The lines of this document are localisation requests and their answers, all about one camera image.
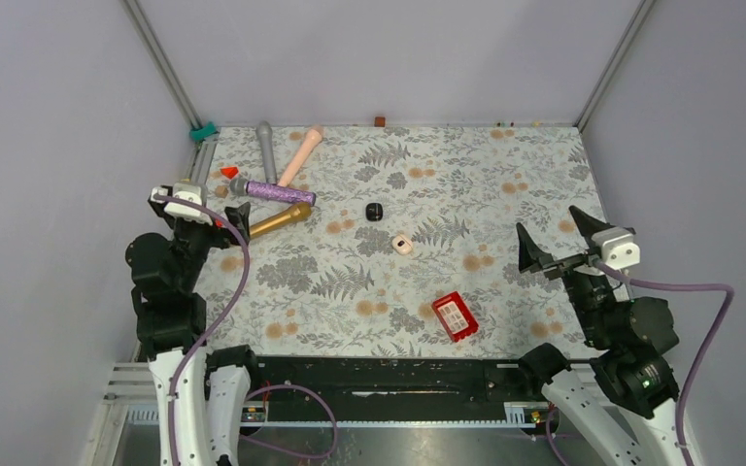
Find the black glossy earbud charging case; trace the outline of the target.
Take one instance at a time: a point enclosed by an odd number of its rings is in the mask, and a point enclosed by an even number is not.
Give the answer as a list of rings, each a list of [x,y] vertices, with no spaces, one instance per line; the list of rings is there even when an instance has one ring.
[[[380,203],[369,203],[365,206],[364,213],[368,221],[380,221],[384,216],[384,208]]]

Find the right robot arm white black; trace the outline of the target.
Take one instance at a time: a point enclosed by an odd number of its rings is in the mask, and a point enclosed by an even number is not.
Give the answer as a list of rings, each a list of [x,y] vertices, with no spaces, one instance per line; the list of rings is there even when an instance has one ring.
[[[562,282],[586,346],[599,352],[589,362],[593,378],[629,428],[592,400],[577,371],[552,344],[520,358],[520,391],[554,404],[607,465],[683,465],[687,449],[675,420],[680,389],[664,357],[679,343],[669,305],[652,297],[620,300],[604,273],[639,263],[633,229],[606,223],[575,206],[569,212],[586,249],[555,258],[517,224],[519,270]]]

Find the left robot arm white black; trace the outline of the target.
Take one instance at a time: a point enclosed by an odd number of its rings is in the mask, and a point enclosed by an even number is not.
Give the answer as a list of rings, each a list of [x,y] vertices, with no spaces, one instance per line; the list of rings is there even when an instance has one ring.
[[[125,261],[136,334],[156,392],[160,462],[235,465],[231,435],[263,376],[249,346],[209,346],[207,303],[195,285],[210,250],[247,247],[251,206],[228,207],[219,216],[206,208],[203,195],[169,186],[155,188],[148,202],[173,236],[138,236]]]

